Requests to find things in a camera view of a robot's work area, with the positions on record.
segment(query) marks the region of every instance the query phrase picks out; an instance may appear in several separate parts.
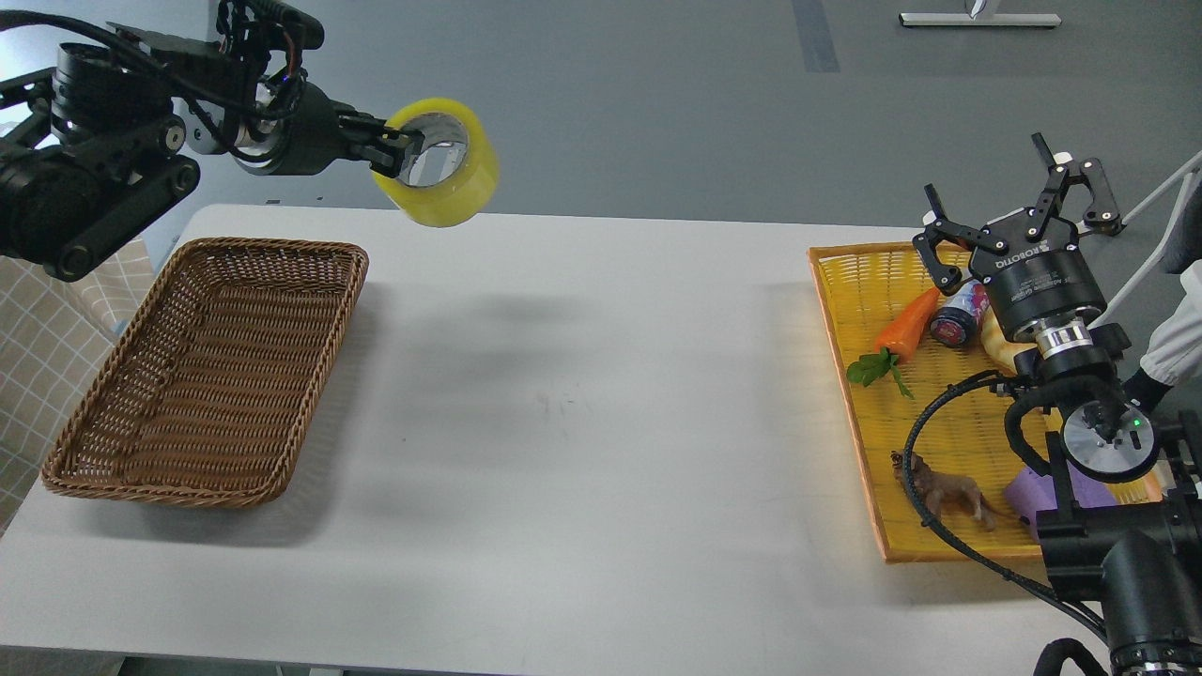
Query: toy animal figurine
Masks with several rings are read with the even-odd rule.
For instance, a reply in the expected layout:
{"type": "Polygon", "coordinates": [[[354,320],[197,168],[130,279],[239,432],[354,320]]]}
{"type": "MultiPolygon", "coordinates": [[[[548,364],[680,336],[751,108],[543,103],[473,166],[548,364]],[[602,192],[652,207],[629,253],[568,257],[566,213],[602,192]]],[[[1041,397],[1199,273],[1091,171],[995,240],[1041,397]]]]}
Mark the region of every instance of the toy animal figurine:
{"type": "MultiPolygon", "coordinates": [[[[904,482],[902,453],[894,452],[891,458],[893,459],[893,476],[904,482]]],[[[911,456],[910,467],[914,472],[914,487],[935,518],[939,518],[945,500],[963,500],[972,510],[972,518],[980,521],[986,530],[993,530],[998,527],[989,503],[984,500],[981,488],[971,478],[935,472],[918,453],[911,456]]]]}

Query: yellow tape roll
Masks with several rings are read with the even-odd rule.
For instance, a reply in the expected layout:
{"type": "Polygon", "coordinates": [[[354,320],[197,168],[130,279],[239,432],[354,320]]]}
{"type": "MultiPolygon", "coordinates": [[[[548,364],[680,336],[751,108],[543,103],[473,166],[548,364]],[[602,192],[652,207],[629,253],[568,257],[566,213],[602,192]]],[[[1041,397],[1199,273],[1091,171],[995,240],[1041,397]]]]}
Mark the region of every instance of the yellow tape roll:
{"type": "Polygon", "coordinates": [[[371,172],[376,185],[409,218],[422,225],[448,227],[484,208],[501,171],[483,125],[468,106],[451,99],[423,99],[397,111],[387,125],[422,132],[423,155],[439,148],[446,152],[442,159],[454,164],[450,173],[442,171],[442,165],[428,167],[421,160],[397,178],[371,172]],[[438,178],[432,180],[432,173],[438,178]]]}

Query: brown woven basket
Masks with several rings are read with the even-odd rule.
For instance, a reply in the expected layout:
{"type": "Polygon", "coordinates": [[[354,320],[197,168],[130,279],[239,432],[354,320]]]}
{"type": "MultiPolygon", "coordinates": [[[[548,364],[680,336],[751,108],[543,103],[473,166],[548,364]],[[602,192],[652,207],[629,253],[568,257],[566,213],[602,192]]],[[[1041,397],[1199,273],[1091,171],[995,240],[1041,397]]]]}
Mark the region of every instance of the brown woven basket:
{"type": "Polygon", "coordinates": [[[184,506],[278,497],[367,268],[353,244],[185,244],[63,429],[42,482],[184,506]]]}

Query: yellow woven tray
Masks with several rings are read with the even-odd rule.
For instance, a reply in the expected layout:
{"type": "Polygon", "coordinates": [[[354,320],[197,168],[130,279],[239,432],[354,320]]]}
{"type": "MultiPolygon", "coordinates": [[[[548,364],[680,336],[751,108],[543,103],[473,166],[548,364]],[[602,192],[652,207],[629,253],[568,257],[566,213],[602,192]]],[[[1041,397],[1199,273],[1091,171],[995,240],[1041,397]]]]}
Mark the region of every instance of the yellow woven tray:
{"type": "MultiPolygon", "coordinates": [[[[968,253],[958,249],[941,256],[952,265],[968,265],[968,253]]],[[[877,332],[930,287],[930,278],[909,242],[813,248],[809,257],[881,556],[889,563],[963,559],[920,524],[893,478],[889,453],[902,450],[915,419],[947,385],[996,364],[978,343],[952,349],[924,337],[915,358],[900,367],[914,401],[903,397],[889,376],[869,387],[849,384],[843,376],[846,366],[873,351],[877,332]]],[[[1008,404],[1008,398],[988,391],[960,397],[927,423],[915,451],[939,472],[975,479],[999,512],[998,528],[988,533],[965,509],[946,505],[942,520],[962,540],[994,559],[1037,558],[1039,545],[1001,494],[1023,468],[1002,428],[1008,404]]],[[[1028,439],[1042,439],[1047,425],[1031,414],[1023,428],[1028,439]]],[[[1159,496],[1159,488],[1149,493],[1144,482],[1114,486],[1112,492],[1120,503],[1159,496]]]]}
{"type": "Polygon", "coordinates": [[[197,239],[42,466],[81,498],[246,508],[287,487],[367,274],[353,244],[197,239]]]}

